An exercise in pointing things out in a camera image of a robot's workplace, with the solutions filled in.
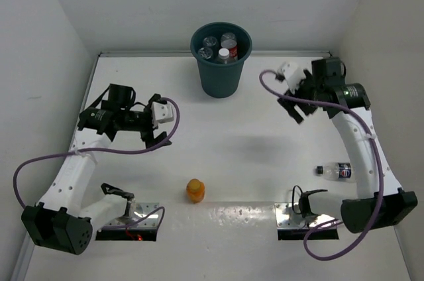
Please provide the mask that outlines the small dark pepsi bottle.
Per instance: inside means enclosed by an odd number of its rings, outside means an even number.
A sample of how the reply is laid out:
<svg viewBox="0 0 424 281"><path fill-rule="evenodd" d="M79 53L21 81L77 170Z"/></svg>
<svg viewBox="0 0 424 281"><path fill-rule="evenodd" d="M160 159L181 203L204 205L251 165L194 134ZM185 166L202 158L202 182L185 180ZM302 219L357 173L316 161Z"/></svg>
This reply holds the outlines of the small dark pepsi bottle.
<svg viewBox="0 0 424 281"><path fill-rule="evenodd" d="M332 162L315 168L316 175L331 181L349 182L353 180L349 162Z"/></svg>

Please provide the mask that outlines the orange juice bottle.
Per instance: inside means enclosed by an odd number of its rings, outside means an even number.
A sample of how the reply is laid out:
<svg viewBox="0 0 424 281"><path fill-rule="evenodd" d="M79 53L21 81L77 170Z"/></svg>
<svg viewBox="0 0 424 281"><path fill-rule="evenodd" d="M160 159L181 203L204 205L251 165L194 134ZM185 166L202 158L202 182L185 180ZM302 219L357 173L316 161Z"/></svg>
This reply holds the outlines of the orange juice bottle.
<svg viewBox="0 0 424 281"><path fill-rule="evenodd" d="M205 197L205 184L196 179L191 179L186 186L186 194L192 203L199 203Z"/></svg>

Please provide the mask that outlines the blue label clear bottle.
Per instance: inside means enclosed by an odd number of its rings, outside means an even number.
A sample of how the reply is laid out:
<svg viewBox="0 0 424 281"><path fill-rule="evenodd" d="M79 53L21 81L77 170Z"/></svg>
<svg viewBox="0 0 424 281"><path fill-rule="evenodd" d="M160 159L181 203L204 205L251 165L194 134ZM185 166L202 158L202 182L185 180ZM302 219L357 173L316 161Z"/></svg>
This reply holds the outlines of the blue label clear bottle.
<svg viewBox="0 0 424 281"><path fill-rule="evenodd" d="M213 60L213 50L210 47L207 46L203 46L201 47L198 52L197 55L206 61L212 61Z"/></svg>

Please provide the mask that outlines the large square clear bottle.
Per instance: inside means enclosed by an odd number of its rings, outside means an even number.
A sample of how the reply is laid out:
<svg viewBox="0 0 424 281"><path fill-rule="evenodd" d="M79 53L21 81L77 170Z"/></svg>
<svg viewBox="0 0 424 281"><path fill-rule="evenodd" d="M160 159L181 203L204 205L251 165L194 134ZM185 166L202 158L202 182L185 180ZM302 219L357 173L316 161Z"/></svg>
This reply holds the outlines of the large square clear bottle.
<svg viewBox="0 0 424 281"><path fill-rule="evenodd" d="M220 48L218 51L218 58L217 62L220 64L228 64L232 61L231 54L229 52L229 49L227 48Z"/></svg>

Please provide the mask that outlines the clear unlabelled plastic bottle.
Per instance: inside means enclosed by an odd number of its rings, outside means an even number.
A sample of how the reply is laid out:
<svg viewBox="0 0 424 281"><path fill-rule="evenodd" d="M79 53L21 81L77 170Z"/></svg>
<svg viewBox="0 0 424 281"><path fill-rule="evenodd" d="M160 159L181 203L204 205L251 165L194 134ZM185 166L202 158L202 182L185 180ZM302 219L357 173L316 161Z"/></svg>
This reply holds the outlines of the clear unlabelled plastic bottle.
<svg viewBox="0 0 424 281"><path fill-rule="evenodd" d="M208 48L215 48L215 47L217 47L219 44L218 44L217 39L216 39L214 36L206 36L206 37L203 39L203 45L204 45L204 47L208 47Z"/></svg>

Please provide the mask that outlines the red label clear bottle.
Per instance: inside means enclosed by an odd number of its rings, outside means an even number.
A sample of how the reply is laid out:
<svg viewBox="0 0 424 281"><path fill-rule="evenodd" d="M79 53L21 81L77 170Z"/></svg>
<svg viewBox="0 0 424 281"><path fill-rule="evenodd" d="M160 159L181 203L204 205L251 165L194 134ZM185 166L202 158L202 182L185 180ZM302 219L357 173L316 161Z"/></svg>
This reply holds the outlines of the red label clear bottle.
<svg viewBox="0 0 424 281"><path fill-rule="evenodd" d="M238 60L237 37L232 32L226 32L221 36L221 47L229 50L230 57Z"/></svg>

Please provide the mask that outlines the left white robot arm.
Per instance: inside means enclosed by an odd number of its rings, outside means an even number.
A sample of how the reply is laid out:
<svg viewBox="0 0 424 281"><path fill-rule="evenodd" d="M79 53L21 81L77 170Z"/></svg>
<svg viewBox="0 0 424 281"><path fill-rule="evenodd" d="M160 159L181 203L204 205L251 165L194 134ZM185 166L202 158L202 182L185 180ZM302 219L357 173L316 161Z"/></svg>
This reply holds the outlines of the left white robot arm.
<svg viewBox="0 0 424 281"><path fill-rule="evenodd" d="M103 153L137 155L171 145L180 124L180 108L167 97L155 93L142 111L133 108L134 88L110 84L80 114L69 151L23 162L14 175L27 165L53 158L63 164L46 193L34 205L17 200L23 212L21 221L39 247L79 255L98 231L129 234L158 211L159 206L138 219L134 194L103 183L103 198L87 207L82 201L88 183Z"/></svg>

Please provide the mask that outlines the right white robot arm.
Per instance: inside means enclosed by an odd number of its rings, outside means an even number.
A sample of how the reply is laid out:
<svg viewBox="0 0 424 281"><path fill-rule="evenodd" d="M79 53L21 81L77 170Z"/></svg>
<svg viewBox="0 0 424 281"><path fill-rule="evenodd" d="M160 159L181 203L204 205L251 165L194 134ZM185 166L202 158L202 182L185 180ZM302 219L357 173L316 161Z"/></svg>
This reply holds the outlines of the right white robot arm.
<svg viewBox="0 0 424 281"><path fill-rule="evenodd" d="M284 62L278 68L277 80L288 84L284 95L301 99L294 103L280 97L278 103L298 124L303 122L300 111L306 116L315 112L314 101L332 103L324 110L342 138L351 169L340 171L339 179L354 178L356 197L325 189L306 191L299 199L301 215L325 213L340 219L351 233L359 233L368 224L381 196L382 204L372 228L399 224L417 206L417 196L402 188L384 156L364 87L345 82L346 69L337 57L314 60L311 66L307 70L295 62Z"/></svg>

